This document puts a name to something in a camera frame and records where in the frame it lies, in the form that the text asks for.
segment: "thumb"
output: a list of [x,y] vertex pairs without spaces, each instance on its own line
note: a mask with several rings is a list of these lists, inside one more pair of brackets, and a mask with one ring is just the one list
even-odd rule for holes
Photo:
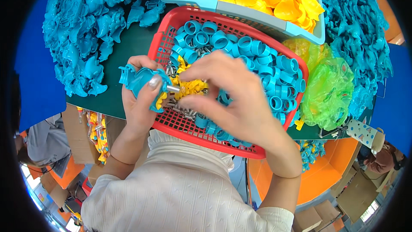
[[236,124],[236,117],[215,99],[201,95],[187,95],[179,103],[186,108],[204,114],[224,130],[233,132],[232,128]]
[[148,110],[152,102],[159,94],[162,78],[160,75],[154,75],[139,91],[136,98],[135,106],[139,109]]

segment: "orange plastic bin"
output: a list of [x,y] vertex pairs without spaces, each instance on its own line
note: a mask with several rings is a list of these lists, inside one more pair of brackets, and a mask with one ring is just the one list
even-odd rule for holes
[[[310,170],[302,174],[297,204],[304,204],[337,183],[350,163],[358,141],[353,138],[329,140],[325,143],[326,155],[317,158]],[[272,171],[266,159],[249,160],[250,176],[255,182],[261,199],[266,197],[269,189]]]

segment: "basket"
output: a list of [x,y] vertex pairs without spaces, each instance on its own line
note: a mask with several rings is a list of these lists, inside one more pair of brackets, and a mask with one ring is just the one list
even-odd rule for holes
[[[276,49],[278,53],[282,53],[288,58],[295,58],[299,63],[299,68],[302,70],[303,79],[307,81],[308,69],[306,63],[278,41],[244,23],[237,22],[217,13],[203,11],[193,7],[177,7],[166,14],[157,33],[153,36],[153,41],[148,53],[149,57],[165,67],[169,60],[171,48],[174,45],[173,38],[176,35],[177,29],[189,20],[196,20],[199,23],[211,21],[216,23],[218,29],[223,30],[225,33],[231,33],[238,37],[250,36],[261,40],[262,43]],[[303,93],[298,93],[296,97],[296,101],[298,102],[296,109],[299,107],[302,96]],[[289,112],[286,116],[286,122],[283,125],[285,130],[287,130],[291,123],[292,118],[296,113],[296,109]],[[194,121],[188,120],[180,113],[172,110],[165,109],[163,113],[158,113],[152,127],[171,136],[209,149],[251,159],[265,158],[265,151],[263,148],[257,145],[252,145],[251,147],[242,145],[234,147],[231,146],[229,142],[218,141],[214,136],[206,134],[205,129],[197,127],[194,124]]]
[[299,26],[281,20],[277,17],[244,6],[223,2],[219,0],[162,0],[165,3],[175,3],[179,6],[194,6],[229,18],[246,23],[259,31],[283,42],[290,38],[303,38],[321,45],[325,42],[325,20],[323,13],[319,15],[319,21],[313,30],[313,34]]

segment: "light blue plastic basket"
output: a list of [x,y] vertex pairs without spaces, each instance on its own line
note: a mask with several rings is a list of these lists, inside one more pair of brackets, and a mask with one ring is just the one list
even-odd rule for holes
[[290,38],[303,38],[321,45],[325,42],[325,20],[323,13],[319,15],[313,34],[299,26],[244,6],[218,0],[162,0],[165,3],[175,3],[179,6],[194,6],[202,10],[219,13],[229,18],[246,23],[257,30],[266,33],[277,41],[283,42]]

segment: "dark green tabletop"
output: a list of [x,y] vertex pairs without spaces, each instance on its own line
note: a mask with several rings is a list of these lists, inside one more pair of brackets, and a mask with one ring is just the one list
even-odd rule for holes
[[[169,12],[176,5],[167,4],[165,13]],[[153,24],[151,27],[142,28],[138,23],[132,23],[129,29],[125,29],[120,35],[121,43],[115,43],[113,54],[101,64],[104,66],[104,78],[102,84],[108,86],[104,93],[97,96],[80,97],[73,95],[66,96],[66,101],[70,104],[83,107],[88,110],[100,112],[108,116],[125,119],[123,104],[121,102],[121,86],[119,84],[120,69],[119,66],[125,66],[129,57],[134,55],[147,55],[154,34],[159,28],[160,22]],[[359,120],[367,117],[367,123],[370,122],[373,110],[366,109]],[[294,140],[319,140],[319,127],[303,125],[301,131],[296,130],[296,125],[288,129],[288,134]]]

